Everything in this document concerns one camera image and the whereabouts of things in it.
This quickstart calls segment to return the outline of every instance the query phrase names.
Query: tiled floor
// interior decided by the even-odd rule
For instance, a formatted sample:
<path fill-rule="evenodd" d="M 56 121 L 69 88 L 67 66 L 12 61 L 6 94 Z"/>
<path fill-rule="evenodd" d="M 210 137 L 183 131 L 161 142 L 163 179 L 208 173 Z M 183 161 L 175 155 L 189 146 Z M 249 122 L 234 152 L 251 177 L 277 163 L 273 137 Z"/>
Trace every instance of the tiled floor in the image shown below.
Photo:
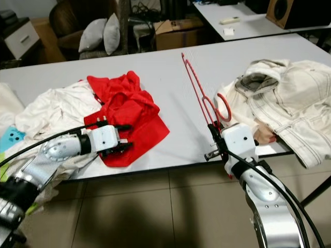
<path fill-rule="evenodd" d="M 331 162 L 305 170 L 295 156 L 267 159 L 303 199 L 331 174 Z M 258 247 L 251 210 L 221 164 L 199 165 L 85 183 L 67 183 L 45 211 L 27 217 L 23 247 Z M 306 209 L 331 244 L 331 189 Z M 307 228 L 311 247 L 317 247 Z"/>

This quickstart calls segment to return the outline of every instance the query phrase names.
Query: red fabric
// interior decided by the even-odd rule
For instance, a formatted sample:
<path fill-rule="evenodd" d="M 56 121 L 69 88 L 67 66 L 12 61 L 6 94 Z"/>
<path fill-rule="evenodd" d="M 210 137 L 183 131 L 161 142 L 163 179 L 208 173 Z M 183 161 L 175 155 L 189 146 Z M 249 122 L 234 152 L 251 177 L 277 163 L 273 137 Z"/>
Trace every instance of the red fabric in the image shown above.
<path fill-rule="evenodd" d="M 102 158 L 109 167 L 125 167 L 146 153 L 168 134 L 169 129 L 158 116 L 159 107 L 151 95 L 140 89 L 140 79 L 133 72 L 115 79 L 88 76 L 97 97 L 104 103 L 101 110 L 84 118 L 85 124 L 106 116 L 111 125 L 132 125 L 132 130 L 120 132 L 121 138 L 133 142 L 127 151 Z"/>

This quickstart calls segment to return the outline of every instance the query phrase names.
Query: white cloth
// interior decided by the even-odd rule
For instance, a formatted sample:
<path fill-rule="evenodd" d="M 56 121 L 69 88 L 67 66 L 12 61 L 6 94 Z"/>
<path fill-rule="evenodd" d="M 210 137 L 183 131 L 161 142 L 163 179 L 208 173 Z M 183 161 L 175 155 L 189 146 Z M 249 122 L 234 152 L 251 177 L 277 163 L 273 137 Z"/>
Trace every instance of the white cloth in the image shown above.
<path fill-rule="evenodd" d="M 258 119 L 279 135 L 306 168 L 331 158 L 331 68 L 313 61 L 254 61 L 245 74 L 221 88 L 236 122 L 252 133 Z M 226 115 L 222 101 L 215 104 Z"/>
<path fill-rule="evenodd" d="M 5 152 L 9 157 L 19 150 L 28 147 L 51 135 L 84 125 L 84 117 L 101 109 L 95 100 L 94 93 L 87 80 L 74 83 L 66 88 L 49 89 L 39 95 L 26 109 L 16 116 L 16 128 L 25 132 L 24 140 Z M 9 176 L 22 166 L 28 158 L 34 156 L 40 147 L 36 147 L 18 157 L 11 163 L 6 175 Z M 95 155 L 77 156 L 64 162 L 56 172 L 52 182 L 37 197 L 37 203 L 50 200 L 57 193 L 53 187 L 62 180 L 68 179 L 78 168 L 93 160 Z"/>
<path fill-rule="evenodd" d="M 0 137 L 15 123 L 16 114 L 24 110 L 23 104 L 5 83 L 0 83 Z"/>

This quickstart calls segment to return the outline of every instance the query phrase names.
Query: blue object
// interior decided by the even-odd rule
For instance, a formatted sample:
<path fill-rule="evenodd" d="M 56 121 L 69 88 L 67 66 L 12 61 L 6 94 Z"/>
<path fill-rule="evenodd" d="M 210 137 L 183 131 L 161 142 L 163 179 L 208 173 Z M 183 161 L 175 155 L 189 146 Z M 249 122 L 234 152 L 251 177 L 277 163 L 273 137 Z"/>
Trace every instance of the blue object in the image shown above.
<path fill-rule="evenodd" d="M 25 133 L 20 132 L 17 128 L 9 127 L 4 135 L 0 138 L 0 152 L 8 150 L 13 145 L 24 139 Z"/>

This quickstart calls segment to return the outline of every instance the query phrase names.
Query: dark armchair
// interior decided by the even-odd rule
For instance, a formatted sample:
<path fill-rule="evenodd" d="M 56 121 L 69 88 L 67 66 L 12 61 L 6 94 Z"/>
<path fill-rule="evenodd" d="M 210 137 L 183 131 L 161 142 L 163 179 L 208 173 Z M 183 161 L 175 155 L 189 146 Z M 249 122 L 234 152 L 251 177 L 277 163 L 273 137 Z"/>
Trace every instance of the dark armchair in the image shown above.
<path fill-rule="evenodd" d="M 63 0 L 50 12 L 50 24 L 56 36 L 57 45 L 67 60 L 97 58 L 108 56 L 103 43 L 95 51 L 79 54 L 78 48 L 83 31 L 88 24 L 100 18 L 109 18 L 116 13 L 121 40 L 117 50 L 111 54 L 128 53 L 128 17 L 130 0 Z"/>

